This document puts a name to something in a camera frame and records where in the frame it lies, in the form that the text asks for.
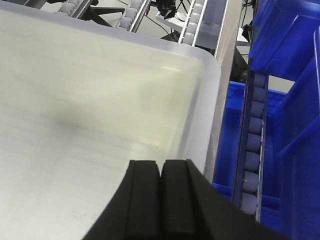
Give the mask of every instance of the black cable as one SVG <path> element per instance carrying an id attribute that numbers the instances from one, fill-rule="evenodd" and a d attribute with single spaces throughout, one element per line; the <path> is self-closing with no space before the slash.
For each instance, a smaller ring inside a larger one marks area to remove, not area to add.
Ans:
<path id="1" fill-rule="evenodd" d="M 234 64 L 235 64 L 239 69 L 241 69 L 241 70 L 248 70 L 248 68 L 242 68 L 242 67 L 240 67 L 240 66 L 237 64 L 237 62 L 236 62 L 236 56 L 235 56 L 235 55 L 233 56 L 233 62 L 234 62 Z"/>
<path id="2" fill-rule="evenodd" d="M 151 22 L 153 22 L 154 24 L 157 24 L 160 28 L 162 28 L 165 32 L 166 32 L 166 34 L 170 34 L 163 26 L 161 26 L 159 23 L 157 23 L 157 22 L 155 22 L 155 21 L 153 21 L 150 17 L 148 17 L 147 15 L 146 15 L 146 18 L 147 19 L 149 19 Z"/>
<path id="3" fill-rule="evenodd" d="M 172 32 L 172 28 L 170 28 L 171 30 L 171 36 L 173 37 L 173 39 L 176 41 L 176 42 L 178 42 L 178 40 L 176 39 L 176 37 L 175 37 L 175 32 Z"/>
<path id="4" fill-rule="evenodd" d="M 248 0 L 245 0 L 246 6 L 245 6 L 245 11 L 244 11 L 244 16 L 243 16 L 243 20 L 242 20 L 242 24 L 241 27 L 243 27 L 244 23 L 245 23 L 245 18 L 246 18 L 246 14 L 247 14 L 247 4 L 248 4 Z"/>
<path id="5" fill-rule="evenodd" d="M 185 11 L 186 13 L 188 13 L 188 10 L 187 10 L 187 8 L 186 8 L 183 0 L 180 0 L 180 3 L 179 3 L 179 5 L 178 5 L 178 7 L 176 8 L 176 10 L 178 10 L 181 5 L 182 5 L 184 11 Z"/>
<path id="6" fill-rule="evenodd" d="M 182 20 L 181 18 L 179 18 L 179 17 L 177 16 L 177 14 L 175 14 L 174 17 L 175 17 L 176 19 L 178 19 L 180 22 L 185 22 L 185 20 Z"/>

